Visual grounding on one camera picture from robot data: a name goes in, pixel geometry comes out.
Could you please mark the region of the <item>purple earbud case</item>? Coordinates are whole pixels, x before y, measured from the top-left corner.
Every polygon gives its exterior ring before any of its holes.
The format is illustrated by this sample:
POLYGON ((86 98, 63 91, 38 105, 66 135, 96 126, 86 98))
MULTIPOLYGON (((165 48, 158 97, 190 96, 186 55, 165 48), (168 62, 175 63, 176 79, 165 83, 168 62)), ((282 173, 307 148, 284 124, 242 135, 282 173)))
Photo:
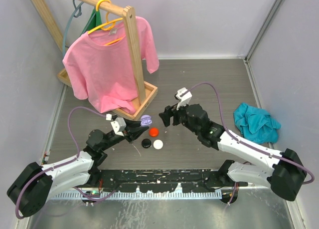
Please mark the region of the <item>purple earbud case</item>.
POLYGON ((152 117, 150 115, 143 115, 140 119, 141 126, 146 127, 152 124, 152 117))

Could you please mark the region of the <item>black earbud case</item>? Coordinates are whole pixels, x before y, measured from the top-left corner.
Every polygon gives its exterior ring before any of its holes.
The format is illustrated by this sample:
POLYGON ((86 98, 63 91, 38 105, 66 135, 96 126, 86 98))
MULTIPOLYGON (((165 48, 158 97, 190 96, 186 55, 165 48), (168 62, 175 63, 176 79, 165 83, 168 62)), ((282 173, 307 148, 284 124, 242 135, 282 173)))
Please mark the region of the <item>black earbud case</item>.
POLYGON ((150 139, 145 138, 145 139, 143 139, 143 140, 141 141, 141 146, 142 146, 143 148, 147 149, 147 148, 149 148, 149 147, 152 146, 152 142, 151 142, 150 139))

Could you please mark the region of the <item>red earbud case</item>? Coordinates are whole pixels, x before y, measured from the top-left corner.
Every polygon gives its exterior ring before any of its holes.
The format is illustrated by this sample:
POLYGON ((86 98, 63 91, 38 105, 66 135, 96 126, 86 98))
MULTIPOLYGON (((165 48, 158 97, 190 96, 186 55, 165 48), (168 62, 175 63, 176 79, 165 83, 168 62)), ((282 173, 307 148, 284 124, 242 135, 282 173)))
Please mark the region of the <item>red earbud case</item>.
POLYGON ((149 135, 151 136, 151 137, 157 137, 158 135, 159 135, 159 129, 158 128, 156 128, 156 127, 153 127, 153 128, 150 128, 149 129, 149 135))

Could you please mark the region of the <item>white earbud case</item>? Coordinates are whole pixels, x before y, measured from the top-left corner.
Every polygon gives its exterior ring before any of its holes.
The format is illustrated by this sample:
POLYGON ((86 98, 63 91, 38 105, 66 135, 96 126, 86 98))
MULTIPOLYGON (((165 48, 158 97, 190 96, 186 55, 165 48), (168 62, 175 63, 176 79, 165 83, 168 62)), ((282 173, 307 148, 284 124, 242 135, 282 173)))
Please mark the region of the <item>white earbud case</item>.
POLYGON ((162 149, 162 148, 163 148, 163 141, 160 140, 160 139, 154 140, 154 142, 153 142, 153 147, 154 147, 156 150, 162 149))

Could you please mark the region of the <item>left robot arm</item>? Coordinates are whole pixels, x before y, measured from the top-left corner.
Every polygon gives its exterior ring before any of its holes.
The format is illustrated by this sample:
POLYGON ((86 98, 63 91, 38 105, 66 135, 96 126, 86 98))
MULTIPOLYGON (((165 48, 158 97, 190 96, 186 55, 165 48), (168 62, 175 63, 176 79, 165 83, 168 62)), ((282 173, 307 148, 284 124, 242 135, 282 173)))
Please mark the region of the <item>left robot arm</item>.
POLYGON ((98 167, 107 157, 105 150, 123 140, 132 143, 149 129, 140 121, 122 117, 114 117, 111 126, 108 133, 98 129, 91 131, 86 147, 72 157, 46 165, 28 164, 6 193, 15 204, 16 217, 34 215, 50 198, 70 188, 95 187, 101 179, 98 167))

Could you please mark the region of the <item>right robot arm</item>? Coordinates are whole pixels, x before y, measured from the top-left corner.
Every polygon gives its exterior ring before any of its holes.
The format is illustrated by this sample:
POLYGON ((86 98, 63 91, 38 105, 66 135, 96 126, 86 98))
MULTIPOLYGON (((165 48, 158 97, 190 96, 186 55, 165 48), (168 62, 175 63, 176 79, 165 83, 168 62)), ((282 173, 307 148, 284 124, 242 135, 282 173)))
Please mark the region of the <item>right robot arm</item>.
POLYGON ((165 127, 181 124, 195 134, 204 146, 249 162, 245 165, 225 161, 218 174, 222 185, 247 182, 267 187, 286 201, 296 199, 307 173, 295 151, 287 148, 281 152, 244 139, 211 121, 199 104, 167 106, 159 116, 165 127))

